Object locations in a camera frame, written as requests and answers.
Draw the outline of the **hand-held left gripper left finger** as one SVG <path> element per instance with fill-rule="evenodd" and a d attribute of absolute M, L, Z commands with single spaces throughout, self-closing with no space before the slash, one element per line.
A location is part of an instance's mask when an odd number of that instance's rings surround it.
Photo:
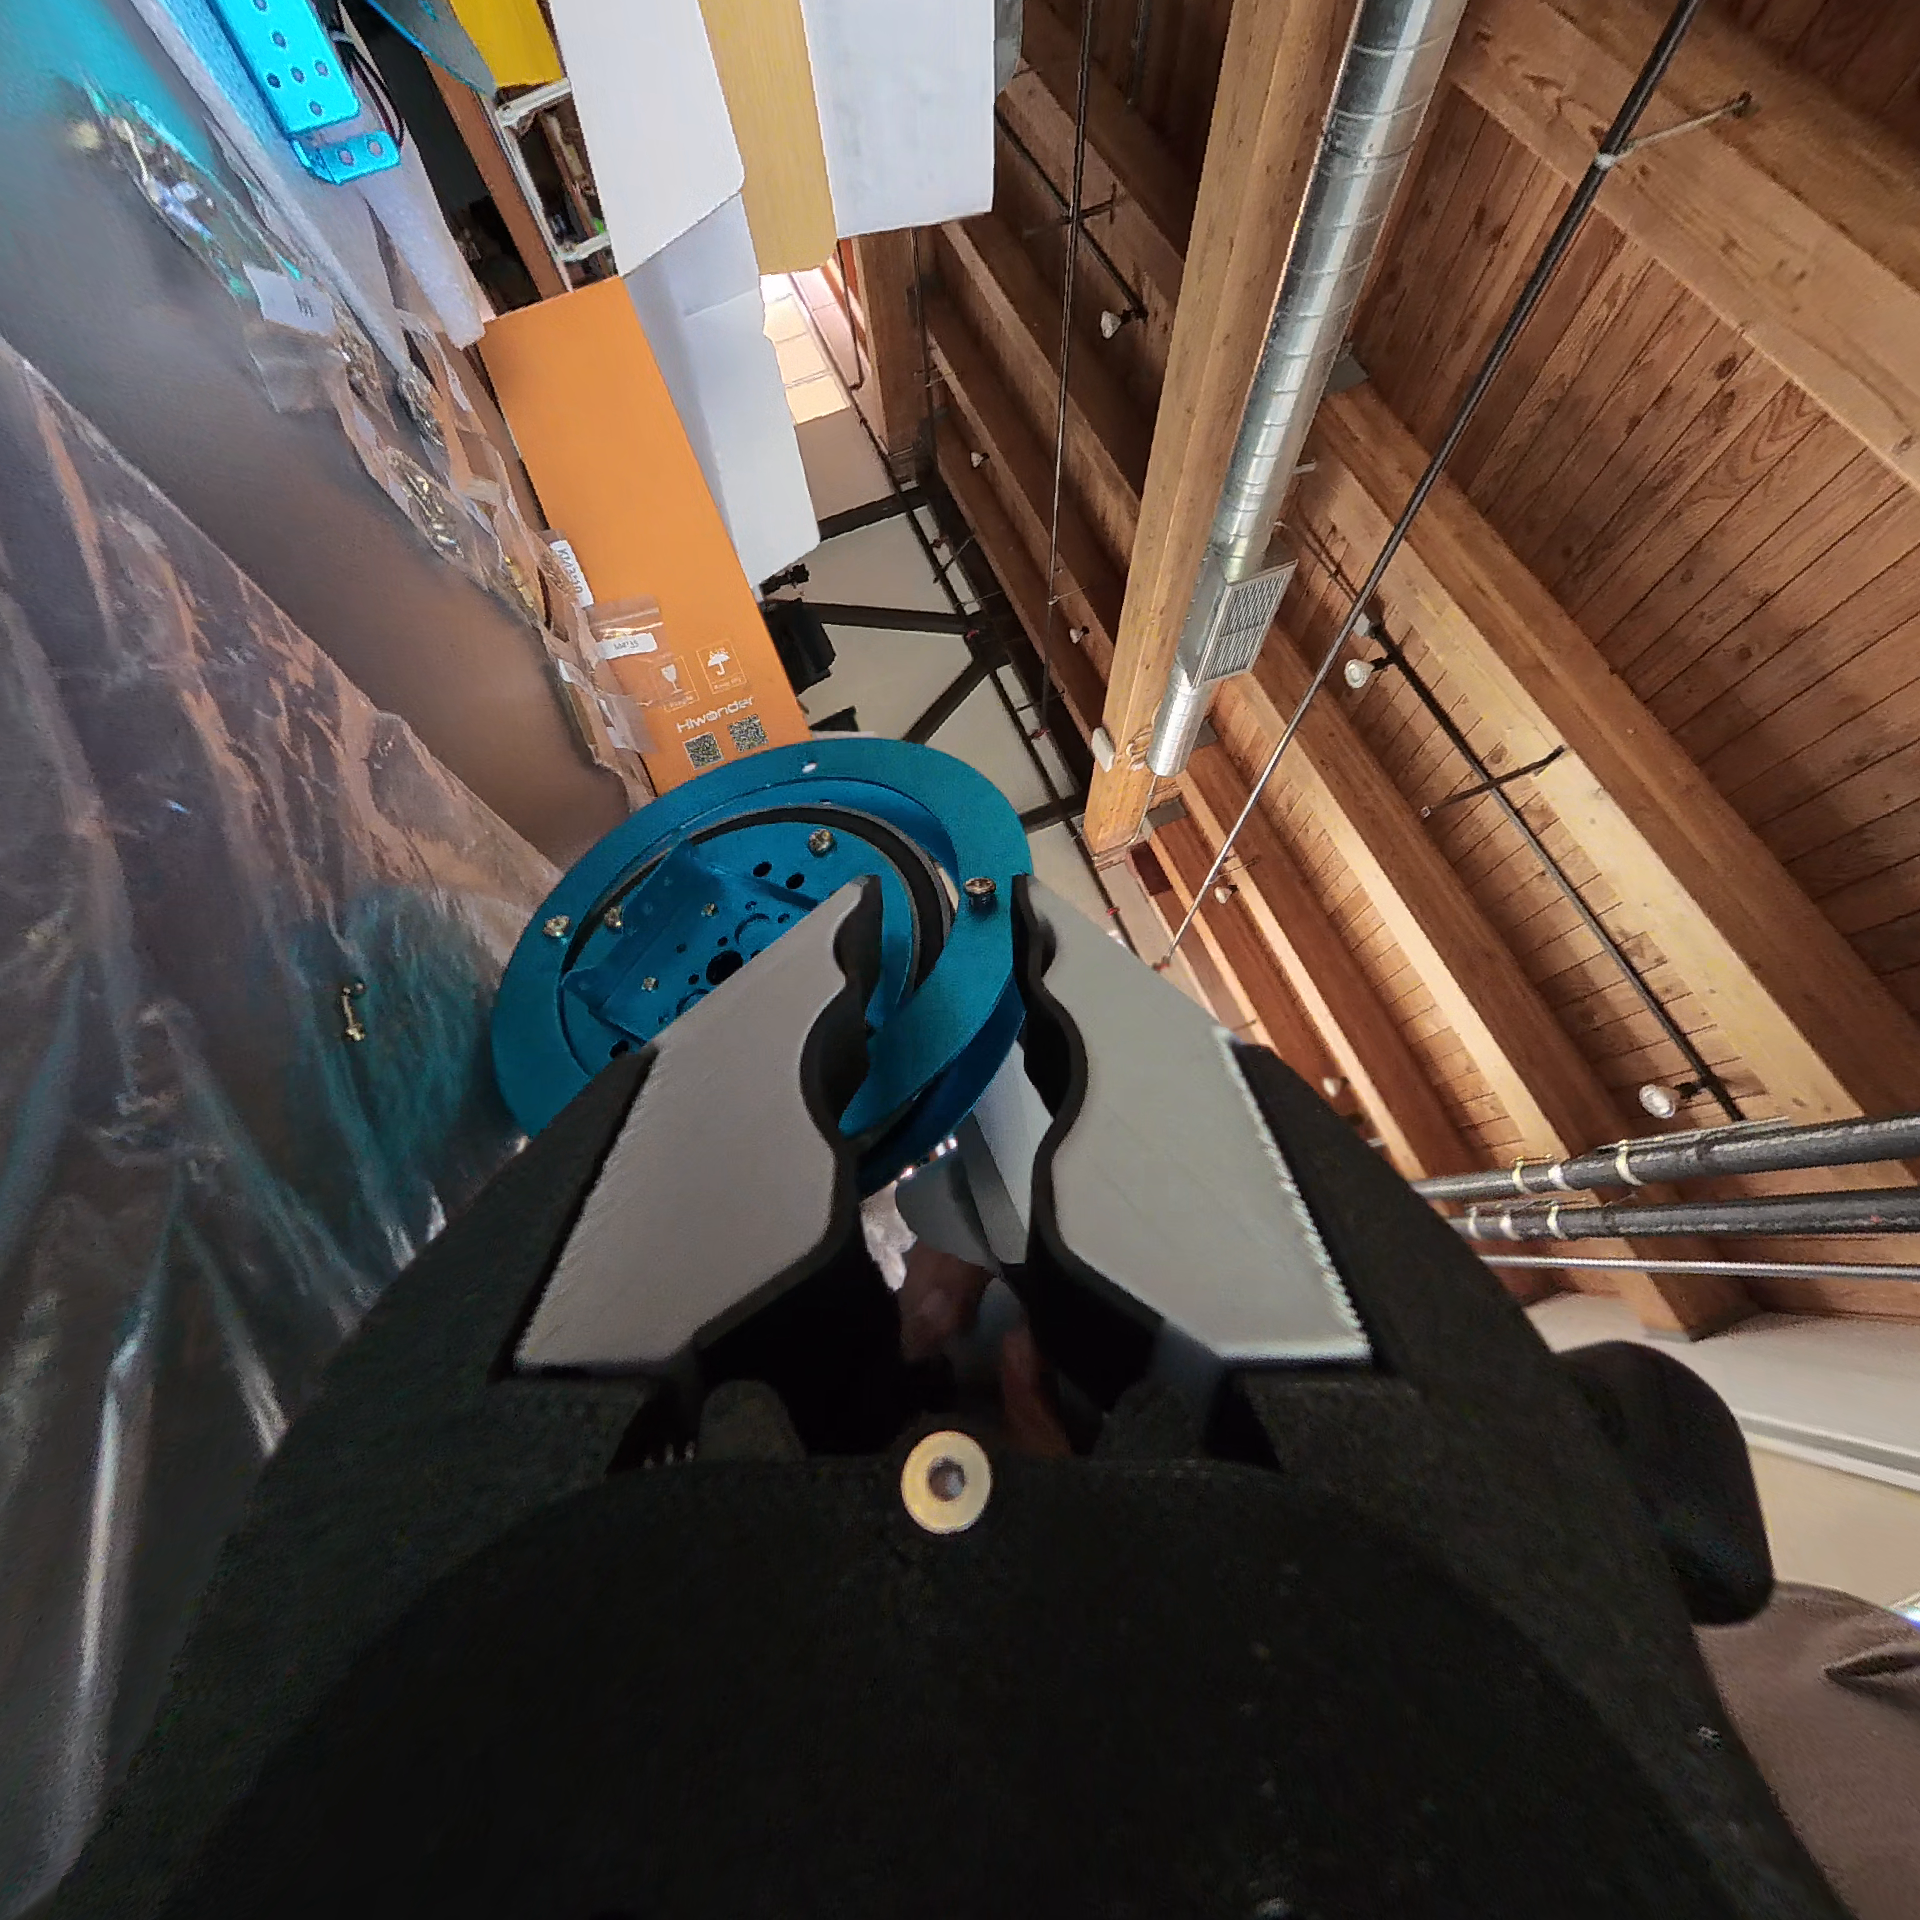
<path fill-rule="evenodd" d="M 853 877 L 641 1051 L 514 1369 L 686 1375 L 849 1244 L 879 929 L 879 881 Z"/>

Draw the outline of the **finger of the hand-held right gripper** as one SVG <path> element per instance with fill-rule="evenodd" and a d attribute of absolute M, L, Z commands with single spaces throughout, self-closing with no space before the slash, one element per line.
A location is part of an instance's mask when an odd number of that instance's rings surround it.
<path fill-rule="evenodd" d="M 1026 1262 L 1039 1095 L 1017 1041 L 949 1148 L 901 1179 L 916 1241 L 1009 1278 Z"/>

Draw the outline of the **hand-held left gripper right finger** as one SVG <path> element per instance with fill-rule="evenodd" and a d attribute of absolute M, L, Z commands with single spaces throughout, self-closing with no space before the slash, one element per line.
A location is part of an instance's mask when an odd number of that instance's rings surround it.
<path fill-rule="evenodd" d="M 1024 1275 L 1065 1371 L 1367 1367 L 1372 1345 L 1232 1034 L 1038 881 L 1014 889 L 1047 1113 Z"/>

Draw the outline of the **blue disc bearing assembly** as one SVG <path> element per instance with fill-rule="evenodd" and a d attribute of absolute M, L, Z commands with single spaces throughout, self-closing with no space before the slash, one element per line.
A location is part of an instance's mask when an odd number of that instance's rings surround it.
<path fill-rule="evenodd" d="M 1017 1041 L 1029 874 L 1014 805 L 928 746 L 832 733 L 717 763 L 602 834 L 541 901 L 495 995 L 498 1090 L 522 1134 L 541 1132 L 613 1059 L 876 881 L 868 1067 L 841 1117 L 872 1193 L 958 1132 Z"/>

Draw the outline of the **person's right forearm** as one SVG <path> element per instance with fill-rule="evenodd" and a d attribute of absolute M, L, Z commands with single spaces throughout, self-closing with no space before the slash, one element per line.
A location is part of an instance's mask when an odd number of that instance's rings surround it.
<path fill-rule="evenodd" d="M 1745 1751 L 1848 1914 L 1917 1916 L 1917 1627 L 1780 1582 L 1697 1650 Z"/>

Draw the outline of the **person's right hand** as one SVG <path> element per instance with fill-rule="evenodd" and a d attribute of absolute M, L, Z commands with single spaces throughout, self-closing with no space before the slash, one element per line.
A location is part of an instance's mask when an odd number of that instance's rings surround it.
<path fill-rule="evenodd" d="M 898 1311 L 902 1361 L 928 1375 L 940 1410 L 1017 1454 L 1074 1454 L 1054 1371 L 990 1268 L 916 1241 L 902 1260 Z"/>

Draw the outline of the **black metal pole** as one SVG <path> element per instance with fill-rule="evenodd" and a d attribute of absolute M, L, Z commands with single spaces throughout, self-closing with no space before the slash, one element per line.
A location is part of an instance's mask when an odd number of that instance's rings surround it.
<path fill-rule="evenodd" d="M 1874 1239 L 1917 1235 L 1917 1188 L 1769 1193 L 1665 1204 L 1552 1201 L 1469 1204 L 1448 1225 L 1468 1241 Z"/>
<path fill-rule="evenodd" d="M 1434 1204 L 1486 1204 L 1785 1170 L 1908 1164 L 1914 1157 L 1914 1113 L 1808 1125 L 1756 1121 L 1677 1137 L 1625 1138 L 1568 1159 L 1517 1159 L 1509 1169 L 1448 1172 L 1421 1179 L 1412 1188 Z"/>

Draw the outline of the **clear plastic bag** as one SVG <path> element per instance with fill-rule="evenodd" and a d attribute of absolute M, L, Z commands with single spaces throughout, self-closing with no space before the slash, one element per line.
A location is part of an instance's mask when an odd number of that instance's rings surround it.
<path fill-rule="evenodd" d="M 518 1143 L 488 1012 L 553 877 L 4 347 L 4 1916 L 328 1357 Z"/>

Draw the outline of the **orange cardboard box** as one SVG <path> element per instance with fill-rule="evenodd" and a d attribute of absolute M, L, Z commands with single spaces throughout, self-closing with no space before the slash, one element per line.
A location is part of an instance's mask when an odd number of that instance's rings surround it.
<path fill-rule="evenodd" d="M 809 735 L 759 588 L 820 541 L 768 276 L 992 199 L 1020 5 L 549 5 L 613 276 L 486 327 L 661 794 Z"/>

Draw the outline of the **pile of small screw bags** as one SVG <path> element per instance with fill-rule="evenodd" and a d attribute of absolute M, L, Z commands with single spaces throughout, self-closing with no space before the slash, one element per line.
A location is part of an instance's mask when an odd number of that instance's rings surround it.
<path fill-rule="evenodd" d="M 335 270 L 278 217 L 252 174 L 198 161 L 140 101 L 92 78 L 64 84 L 66 133 L 106 161 L 241 315 L 256 379 L 280 413 L 328 413 L 356 462 L 418 539 L 509 610 L 543 650 L 588 759 L 636 810 L 656 796 L 636 701 L 596 658 L 588 610 L 556 537 L 521 513 L 509 468 L 472 409 L 449 347 L 399 301 L 382 346 Z"/>

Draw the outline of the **white foam board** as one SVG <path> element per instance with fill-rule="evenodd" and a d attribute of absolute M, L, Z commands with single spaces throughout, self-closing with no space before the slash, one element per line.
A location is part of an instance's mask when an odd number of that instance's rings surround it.
<path fill-rule="evenodd" d="M 401 307 L 457 347 L 482 338 L 492 303 L 445 227 L 414 140 L 368 183 L 320 180 L 273 123 L 210 5 L 133 10 L 198 97 L 213 138 L 270 227 L 318 265 L 376 347 L 399 354 Z"/>

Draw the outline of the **yellow sign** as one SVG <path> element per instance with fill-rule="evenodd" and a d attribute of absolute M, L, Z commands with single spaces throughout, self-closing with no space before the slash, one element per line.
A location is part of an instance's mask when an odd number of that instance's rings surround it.
<path fill-rule="evenodd" d="M 484 92 L 532 89 L 565 79 L 565 62 L 541 2 L 452 2 L 484 62 Z"/>

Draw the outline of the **silver ventilation duct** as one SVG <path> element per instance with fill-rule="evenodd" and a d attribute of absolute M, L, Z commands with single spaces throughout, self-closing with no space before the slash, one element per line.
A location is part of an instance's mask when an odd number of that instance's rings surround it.
<path fill-rule="evenodd" d="M 1154 777 L 1185 769 L 1215 689 L 1254 670 L 1276 622 L 1296 570 L 1280 513 L 1463 14 L 1358 5 L 1142 757 Z"/>

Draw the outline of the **blue metal bracket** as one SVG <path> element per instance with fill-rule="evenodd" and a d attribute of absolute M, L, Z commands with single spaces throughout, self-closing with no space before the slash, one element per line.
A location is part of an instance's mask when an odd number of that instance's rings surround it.
<path fill-rule="evenodd" d="M 208 12 L 312 179 L 358 185 L 399 170 L 399 114 L 340 5 L 210 2 Z"/>

